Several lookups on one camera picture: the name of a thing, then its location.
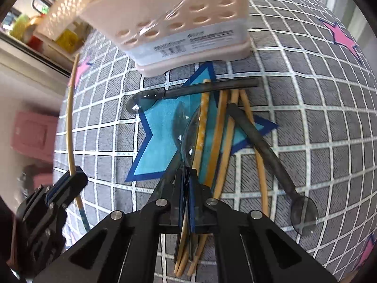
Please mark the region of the beige perforated storage rack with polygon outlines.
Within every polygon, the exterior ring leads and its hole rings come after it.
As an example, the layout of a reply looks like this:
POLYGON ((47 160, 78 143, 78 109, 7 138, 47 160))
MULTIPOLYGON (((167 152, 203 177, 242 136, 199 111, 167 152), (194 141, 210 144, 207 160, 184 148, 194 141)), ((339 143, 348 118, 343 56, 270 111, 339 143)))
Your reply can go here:
POLYGON ((69 61, 74 60, 78 45, 67 49, 58 44, 58 39, 75 23, 79 15, 92 0, 57 0, 49 8, 49 12, 37 25, 33 35, 52 47, 69 61))

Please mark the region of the pink box on floor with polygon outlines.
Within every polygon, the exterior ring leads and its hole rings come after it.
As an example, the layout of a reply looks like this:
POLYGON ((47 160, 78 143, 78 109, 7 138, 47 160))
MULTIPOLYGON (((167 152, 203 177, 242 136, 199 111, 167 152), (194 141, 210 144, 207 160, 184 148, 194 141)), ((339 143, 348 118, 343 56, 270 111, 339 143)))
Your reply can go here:
POLYGON ((11 147, 30 158, 52 164, 58 118, 31 111, 16 114, 11 147))

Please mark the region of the grey checkered tablecloth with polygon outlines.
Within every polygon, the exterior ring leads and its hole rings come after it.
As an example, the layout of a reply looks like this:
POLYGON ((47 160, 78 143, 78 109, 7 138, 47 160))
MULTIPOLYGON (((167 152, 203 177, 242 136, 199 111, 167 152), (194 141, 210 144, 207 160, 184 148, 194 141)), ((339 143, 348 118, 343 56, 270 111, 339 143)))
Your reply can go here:
MULTIPOLYGON (((214 62, 205 73, 255 76, 247 94, 256 116, 277 124, 266 140, 298 192, 318 207, 314 233, 290 224, 290 199, 266 177, 270 218, 337 280, 358 267, 376 241, 376 76, 363 53, 336 43, 346 28, 319 0, 249 0, 251 55, 214 62)), ((147 87, 179 86, 198 71, 188 65, 145 78, 112 41, 94 31, 81 50, 90 63, 73 104, 75 163, 89 181, 82 193, 90 225, 113 210, 141 209, 157 182, 126 180, 147 139, 127 100, 147 87)))

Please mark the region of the pink star sticker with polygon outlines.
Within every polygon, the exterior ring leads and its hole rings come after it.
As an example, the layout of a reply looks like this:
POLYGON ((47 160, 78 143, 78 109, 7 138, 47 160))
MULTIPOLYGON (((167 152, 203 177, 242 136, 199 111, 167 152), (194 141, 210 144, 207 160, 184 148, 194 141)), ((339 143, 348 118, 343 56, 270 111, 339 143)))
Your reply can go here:
POLYGON ((73 80, 72 77, 70 77, 70 80, 68 82, 68 86, 71 86, 72 83, 74 83, 75 88, 78 87, 79 81, 81 80, 82 75, 87 70, 89 70, 91 65, 93 64, 92 62, 90 62, 90 59, 91 59, 90 57, 87 57, 81 64, 79 64, 77 66, 75 80, 73 80))
POLYGON ((349 52, 354 56, 354 58, 360 63, 361 57, 357 52, 357 43, 354 41, 352 37, 349 37, 344 32, 344 30, 340 27, 338 22, 331 23, 328 21, 324 21, 322 19, 319 19, 319 21, 323 24, 323 26, 330 30, 334 44, 347 48, 349 52))

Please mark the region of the dark spoon top horizontal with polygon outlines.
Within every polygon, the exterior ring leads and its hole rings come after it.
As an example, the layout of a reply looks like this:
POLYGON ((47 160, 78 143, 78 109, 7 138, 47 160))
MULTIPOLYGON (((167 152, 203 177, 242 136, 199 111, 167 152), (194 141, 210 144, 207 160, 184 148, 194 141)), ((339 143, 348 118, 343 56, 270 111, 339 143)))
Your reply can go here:
POLYGON ((150 109, 157 101, 165 99, 179 98, 181 96, 195 95, 212 91, 222 91, 227 89, 245 89, 257 87, 259 80, 251 77, 242 77, 239 79, 223 79, 199 83, 187 86, 181 86, 175 89, 158 91, 149 89, 136 93, 127 102, 127 111, 131 114, 145 112, 150 109))

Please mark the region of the bamboo chopstick blue tip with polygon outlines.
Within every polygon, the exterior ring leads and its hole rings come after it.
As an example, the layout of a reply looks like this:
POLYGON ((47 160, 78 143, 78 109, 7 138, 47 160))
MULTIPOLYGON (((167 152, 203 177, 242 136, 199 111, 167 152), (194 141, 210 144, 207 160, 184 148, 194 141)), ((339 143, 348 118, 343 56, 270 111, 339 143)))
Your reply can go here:
MULTIPOLYGON (((79 58, 80 58, 80 54, 76 54, 75 59, 74 59, 74 64, 72 67, 70 81, 69 81, 67 105, 66 105, 66 150, 67 150, 67 156, 68 156, 68 168, 69 168, 70 176, 73 176, 76 174, 73 135, 72 135, 72 120, 73 120, 73 99, 74 99, 74 91, 75 91, 75 80, 76 80, 76 74, 77 74, 77 69, 79 65, 79 58)), ((89 232, 90 224, 88 222, 88 218, 86 216, 86 212, 85 212, 80 194, 75 198, 75 202, 79 209, 81 221, 84 225, 84 228, 86 232, 89 232)))

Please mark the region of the pink star sticker right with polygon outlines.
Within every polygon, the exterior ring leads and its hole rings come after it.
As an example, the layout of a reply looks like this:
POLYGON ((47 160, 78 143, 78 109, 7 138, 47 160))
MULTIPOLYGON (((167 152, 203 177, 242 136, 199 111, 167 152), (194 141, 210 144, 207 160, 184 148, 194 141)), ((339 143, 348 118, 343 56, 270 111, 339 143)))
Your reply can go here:
POLYGON ((361 57, 357 52, 357 43, 354 41, 352 37, 349 37, 344 32, 344 30, 340 27, 338 22, 331 23, 328 21, 324 21, 322 19, 319 19, 319 21, 323 24, 323 26, 330 30, 334 44, 347 48, 349 52, 354 56, 354 58, 360 63, 361 57))

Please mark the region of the pink star sticker left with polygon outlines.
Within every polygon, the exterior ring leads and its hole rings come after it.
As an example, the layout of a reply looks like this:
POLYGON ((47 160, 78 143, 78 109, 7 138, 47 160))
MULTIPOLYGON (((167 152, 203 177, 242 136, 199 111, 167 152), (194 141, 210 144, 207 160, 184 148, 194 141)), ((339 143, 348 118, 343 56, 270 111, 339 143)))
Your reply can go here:
POLYGON ((73 80, 72 77, 70 77, 70 80, 68 82, 68 86, 71 86, 72 83, 74 83, 75 88, 78 87, 79 81, 81 80, 82 75, 87 70, 89 70, 91 65, 93 64, 92 62, 90 62, 90 59, 91 59, 90 57, 87 57, 81 64, 79 64, 77 66, 75 80, 73 80))

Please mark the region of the blue star mat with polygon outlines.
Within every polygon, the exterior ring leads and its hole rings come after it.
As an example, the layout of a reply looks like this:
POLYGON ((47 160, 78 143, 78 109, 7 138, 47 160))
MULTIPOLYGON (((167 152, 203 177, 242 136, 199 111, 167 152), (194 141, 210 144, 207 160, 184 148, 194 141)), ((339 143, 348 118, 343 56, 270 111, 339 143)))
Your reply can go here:
MULTIPOLYGON (((187 79, 183 86, 202 83, 204 79, 211 79, 212 82, 217 81, 212 62, 201 65, 199 69, 187 79)), ((217 117, 218 96, 219 92, 215 92, 210 96, 205 147, 203 149, 201 162, 204 166, 209 163, 217 117)), ((162 177, 177 151, 172 136, 174 112, 181 102, 185 107, 188 118, 190 118, 199 106, 200 100, 200 95, 183 96, 171 100, 159 100, 151 109, 139 114, 146 137, 125 178, 126 182, 158 179, 162 177)), ((259 133, 263 136, 278 128, 276 123, 268 119, 255 114, 253 117, 256 122, 256 129, 258 129, 259 133)), ((251 146, 250 140, 239 127, 236 127, 231 155, 246 146, 251 146)))

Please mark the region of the plain bamboo chopstick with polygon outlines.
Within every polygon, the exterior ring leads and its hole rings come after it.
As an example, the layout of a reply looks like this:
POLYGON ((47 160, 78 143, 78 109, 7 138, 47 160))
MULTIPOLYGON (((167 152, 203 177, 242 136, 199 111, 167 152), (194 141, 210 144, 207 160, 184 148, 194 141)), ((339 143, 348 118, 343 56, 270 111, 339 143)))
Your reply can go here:
MULTIPOLYGON (((245 113, 247 115, 248 120, 251 122, 251 124, 254 125, 254 117, 252 115, 252 110, 251 110, 249 99, 247 97, 247 93, 245 89, 240 90, 240 98, 242 100, 242 104, 245 109, 245 113)), ((258 178, 259 178, 259 191, 261 194, 262 212, 266 216, 269 216, 268 190, 267 190, 267 185, 266 185, 265 166, 264 166, 263 159, 261 155, 259 154, 259 151, 256 149, 254 150, 255 150, 256 166, 257 166, 257 172, 258 172, 258 178)))
MULTIPOLYGON (((215 176, 215 170, 217 167, 218 156, 220 153, 222 135, 225 124, 225 106, 227 104, 227 91, 221 91, 219 100, 218 100, 218 109, 217 109, 217 118, 216 126, 214 130, 212 148, 210 153, 210 160, 207 166, 206 178, 204 184, 208 187, 212 187, 213 179, 215 176)), ((185 270, 188 258, 189 258, 189 249, 185 245, 187 238, 187 225, 184 226, 182 235, 180 237, 180 246, 178 249, 177 261, 174 266, 174 274, 177 277, 180 277, 185 270)))
MULTIPOLYGON (((212 197, 219 200, 222 189, 225 182, 225 177, 227 174, 227 166, 231 154, 231 148, 233 143, 233 135, 234 135, 234 121, 231 118, 228 118, 227 120, 227 128, 226 128, 226 135, 225 135, 225 143, 223 147, 223 152, 221 156, 221 163, 219 164, 218 173, 217 173, 217 179, 215 182, 215 187, 213 191, 212 197)), ((201 257, 201 254, 203 252, 203 249, 205 247, 205 243, 207 240, 208 235, 203 234, 200 237, 199 244, 196 250, 196 253, 194 255, 193 261, 191 262, 191 265, 188 269, 187 275, 191 276, 194 271, 196 270, 197 264, 199 262, 199 258, 201 257)))

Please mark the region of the beige plastic utensil holder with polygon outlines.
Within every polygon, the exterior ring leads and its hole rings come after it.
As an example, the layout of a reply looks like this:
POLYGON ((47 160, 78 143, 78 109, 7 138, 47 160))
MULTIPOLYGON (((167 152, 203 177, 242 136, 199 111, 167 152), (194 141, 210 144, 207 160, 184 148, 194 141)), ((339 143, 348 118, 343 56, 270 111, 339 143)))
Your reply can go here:
POLYGON ((81 18, 145 77, 250 54, 249 0, 91 0, 81 18))

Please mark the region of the patterned bamboo chopstick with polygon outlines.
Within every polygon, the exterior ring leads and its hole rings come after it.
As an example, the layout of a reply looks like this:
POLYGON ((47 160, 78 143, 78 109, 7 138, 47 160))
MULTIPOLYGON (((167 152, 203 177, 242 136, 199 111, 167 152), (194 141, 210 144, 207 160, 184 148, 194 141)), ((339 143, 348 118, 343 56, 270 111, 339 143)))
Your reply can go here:
MULTIPOLYGON (((208 117, 208 104, 210 100, 210 93, 201 94, 201 104, 197 108, 197 112, 193 116, 193 121, 189 122, 188 129, 185 130, 185 150, 183 152, 185 165, 190 169, 195 169, 197 175, 201 167, 201 159, 203 154, 203 145, 205 143, 205 131, 206 123, 208 117)), ((188 246, 188 256, 190 253, 190 245, 187 244, 187 241, 190 242, 189 235, 189 219, 187 212, 183 217, 183 227, 181 230, 181 235, 183 232, 184 226, 187 225, 187 238, 185 245, 188 246)))

